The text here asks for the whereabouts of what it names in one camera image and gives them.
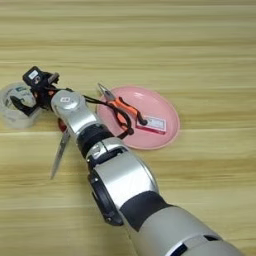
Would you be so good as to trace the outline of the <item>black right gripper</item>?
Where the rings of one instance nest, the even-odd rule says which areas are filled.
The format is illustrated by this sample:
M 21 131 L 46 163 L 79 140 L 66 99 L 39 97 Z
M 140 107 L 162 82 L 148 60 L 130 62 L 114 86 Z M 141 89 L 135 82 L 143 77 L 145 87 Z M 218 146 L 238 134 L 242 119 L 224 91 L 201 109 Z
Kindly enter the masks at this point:
M 56 87 L 56 84 L 59 81 L 59 74 L 42 72 L 37 75 L 33 80 L 34 84 L 32 87 L 33 94 L 36 98 L 37 104 L 44 109 L 51 108 L 51 100 L 53 96 L 59 91 L 59 88 Z M 36 107 L 29 107 L 22 103 L 22 101 L 15 97 L 10 97 L 13 105 L 23 112 L 26 116 L 30 116 L 36 110 Z

